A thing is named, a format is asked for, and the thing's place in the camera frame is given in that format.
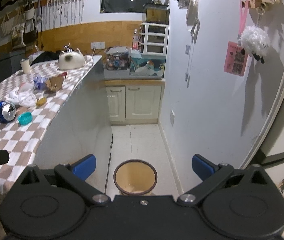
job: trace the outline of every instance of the black storage box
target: black storage box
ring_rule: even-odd
[[[0,83],[22,69],[20,61],[24,58],[24,50],[0,54]]]

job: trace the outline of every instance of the brown trash can rim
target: brown trash can rim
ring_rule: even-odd
[[[144,164],[146,164],[147,166],[149,166],[149,167],[153,170],[154,175],[155,175],[155,180],[154,180],[154,184],[152,185],[152,187],[150,187],[148,190],[143,191],[143,192],[140,192],[140,193],[131,193],[131,192],[125,191],[124,189],[122,189],[122,188],[119,186],[119,184],[116,182],[116,179],[115,179],[116,173],[117,173],[117,171],[118,171],[118,169],[119,169],[120,167],[122,167],[123,165],[125,165],[125,164],[127,164],[127,163],[130,163],[130,162],[140,162],[140,163],[144,163]],[[117,187],[121,192],[123,192],[124,194],[126,194],[126,195],[128,195],[128,196],[141,196],[141,195],[145,195],[145,194],[149,193],[150,191],[152,191],[152,190],[154,189],[156,183],[158,182],[158,174],[157,174],[155,168],[154,168],[150,163],[145,162],[145,161],[143,161],[143,160],[133,159],[133,160],[127,160],[127,161],[125,161],[125,162],[122,162],[121,164],[119,164],[119,165],[117,166],[117,168],[115,169],[115,171],[114,171],[114,173],[113,173],[113,181],[114,181],[114,184],[116,185],[116,187]]]

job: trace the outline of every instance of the white cup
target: white cup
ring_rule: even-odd
[[[21,62],[21,67],[22,67],[23,73],[24,74],[30,73],[31,67],[29,66],[29,59],[25,58],[25,59],[22,59],[20,62]]]

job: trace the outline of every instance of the pink card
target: pink card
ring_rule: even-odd
[[[241,50],[235,42],[229,41],[227,57],[224,64],[224,72],[243,77],[246,69],[248,54],[242,55]]]

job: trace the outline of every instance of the pink lanyard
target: pink lanyard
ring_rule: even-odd
[[[238,39],[241,37],[241,34],[243,33],[246,27],[248,11],[249,11],[249,0],[246,0],[246,6],[244,10],[242,7],[242,0],[240,0],[240,25],[239,25]]]

